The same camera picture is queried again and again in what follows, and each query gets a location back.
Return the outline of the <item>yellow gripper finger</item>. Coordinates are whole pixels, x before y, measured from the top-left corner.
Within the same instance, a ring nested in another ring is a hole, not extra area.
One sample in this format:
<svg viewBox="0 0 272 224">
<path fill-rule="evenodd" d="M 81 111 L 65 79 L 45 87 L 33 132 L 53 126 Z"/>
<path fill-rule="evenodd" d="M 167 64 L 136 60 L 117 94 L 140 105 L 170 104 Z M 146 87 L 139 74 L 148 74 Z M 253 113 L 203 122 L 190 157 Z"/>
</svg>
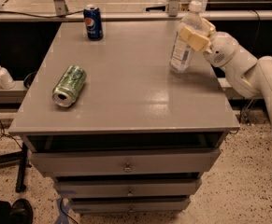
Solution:
<svg viewBox="0 0 272 224">
<path fill-rule="evenodd" d="M 210 47 L 210 40 L 200 35 L 190 27 L 184 26 L 179 30 L 179 36 L 195 51 L 206 51 Z"/>
<path fill-rule="evenodd" d="M 208 36 L 213 35 L 216 32 L 216 26 L 205 18 L 203 18 L 202 21 L 204 25 L 208 28 Z"/>
</svg>

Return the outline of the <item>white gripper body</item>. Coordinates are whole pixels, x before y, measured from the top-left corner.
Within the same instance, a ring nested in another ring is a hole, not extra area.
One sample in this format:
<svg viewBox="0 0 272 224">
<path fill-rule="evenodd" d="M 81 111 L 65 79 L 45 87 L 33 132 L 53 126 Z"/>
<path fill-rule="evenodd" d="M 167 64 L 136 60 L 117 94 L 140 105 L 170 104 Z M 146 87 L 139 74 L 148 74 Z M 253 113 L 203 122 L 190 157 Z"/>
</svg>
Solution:
<svg viewBox="0 0 272 224">
<path fill-rule="evenodd" d="M 225 66 L 235 55 L 239 44 L 226 32 L 216 32 L 210 37 L 209 51 L 204 52 L 205 59 L 214 67 Z"/>
</svg>

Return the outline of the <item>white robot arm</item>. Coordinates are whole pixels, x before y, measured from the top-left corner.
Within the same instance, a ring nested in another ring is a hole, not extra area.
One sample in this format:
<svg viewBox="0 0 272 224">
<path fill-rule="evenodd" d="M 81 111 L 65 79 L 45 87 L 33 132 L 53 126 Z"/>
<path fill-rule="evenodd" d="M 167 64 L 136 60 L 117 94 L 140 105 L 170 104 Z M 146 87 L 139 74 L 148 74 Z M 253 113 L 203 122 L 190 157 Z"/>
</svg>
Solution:
<svg viewBox="0 0 272 224">
<path fill-rule="evenodd" d="M 261 95 L 272 126 L 272 57 L 254 57 L 226 32 L 218 32 L 204 18 L 182 19 L 178 33 L 193 50 L 225 73 L 227 82 L 241 96 Z"/>
</svg>

